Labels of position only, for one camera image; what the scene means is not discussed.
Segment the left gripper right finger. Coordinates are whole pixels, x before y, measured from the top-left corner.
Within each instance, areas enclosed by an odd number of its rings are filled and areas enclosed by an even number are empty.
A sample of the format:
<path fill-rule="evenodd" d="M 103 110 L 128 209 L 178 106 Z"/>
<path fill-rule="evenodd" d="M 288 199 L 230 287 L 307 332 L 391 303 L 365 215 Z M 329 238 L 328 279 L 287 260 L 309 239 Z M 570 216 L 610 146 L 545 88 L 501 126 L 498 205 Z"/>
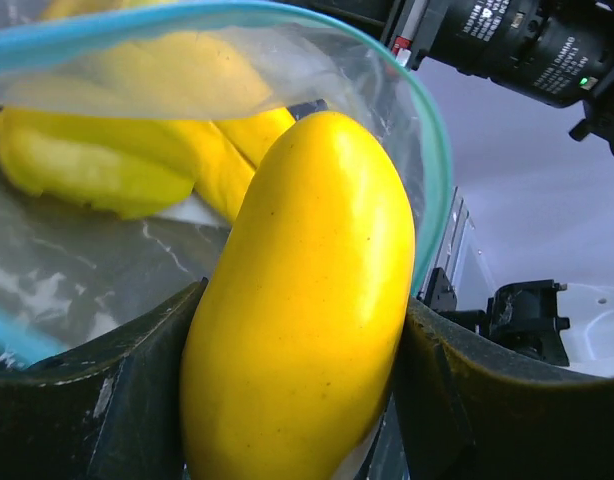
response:
<path fill-rule="evenodd" d="M 614 378 L 522 356 L 416 299 L 394 398 L 414 479 L 614 479 Z"/>

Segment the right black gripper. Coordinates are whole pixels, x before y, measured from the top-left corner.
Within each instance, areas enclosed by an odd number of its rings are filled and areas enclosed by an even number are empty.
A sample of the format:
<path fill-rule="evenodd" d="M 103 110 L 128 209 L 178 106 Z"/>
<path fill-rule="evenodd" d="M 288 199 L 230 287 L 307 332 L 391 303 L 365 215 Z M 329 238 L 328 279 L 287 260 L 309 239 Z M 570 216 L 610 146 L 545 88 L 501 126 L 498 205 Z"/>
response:
<path fill-rule="evenodd" d="M 614 1 L 309 1 L 379 40 L 565 108 L 614 94 Z"/>

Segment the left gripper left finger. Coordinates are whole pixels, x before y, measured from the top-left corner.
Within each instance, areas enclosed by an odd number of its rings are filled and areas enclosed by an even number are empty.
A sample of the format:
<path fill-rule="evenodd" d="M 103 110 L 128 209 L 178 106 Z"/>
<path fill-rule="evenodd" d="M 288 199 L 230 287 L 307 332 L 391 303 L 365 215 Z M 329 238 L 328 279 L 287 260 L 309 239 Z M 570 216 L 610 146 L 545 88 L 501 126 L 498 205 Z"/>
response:
<path fill-rule="evenodd" d="M 0 479 L 180 479 L 179 366 L 207 286 L 25 370 L 0 366 Z"/>

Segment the blue zip clear bag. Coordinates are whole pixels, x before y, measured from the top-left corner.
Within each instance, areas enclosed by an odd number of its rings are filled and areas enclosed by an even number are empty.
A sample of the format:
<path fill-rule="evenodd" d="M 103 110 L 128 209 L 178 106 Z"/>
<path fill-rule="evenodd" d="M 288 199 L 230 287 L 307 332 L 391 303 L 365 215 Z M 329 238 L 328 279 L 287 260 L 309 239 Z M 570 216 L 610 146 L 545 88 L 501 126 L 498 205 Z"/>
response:
<path fill-rule="evenodd" d="M 0 1 L 0 362 L 28 367 L 210 276 L 263 155 L 318 111 L 392 159 L 421 287 L 451 156 L 378 41 L 270 1 Z"/>

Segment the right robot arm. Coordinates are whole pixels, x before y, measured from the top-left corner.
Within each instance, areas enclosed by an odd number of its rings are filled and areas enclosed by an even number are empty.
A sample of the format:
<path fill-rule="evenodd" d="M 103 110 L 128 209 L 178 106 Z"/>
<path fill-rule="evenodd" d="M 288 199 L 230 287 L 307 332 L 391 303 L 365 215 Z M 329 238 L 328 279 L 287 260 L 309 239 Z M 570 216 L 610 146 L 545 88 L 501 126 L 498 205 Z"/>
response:
<path fill-rule="evenodd" d="M 570 130 L 614 156 L 614 1 L 306 1 L 379 40 L 408 69 L 426 58 L 554 108 L 583 106 Z"/>

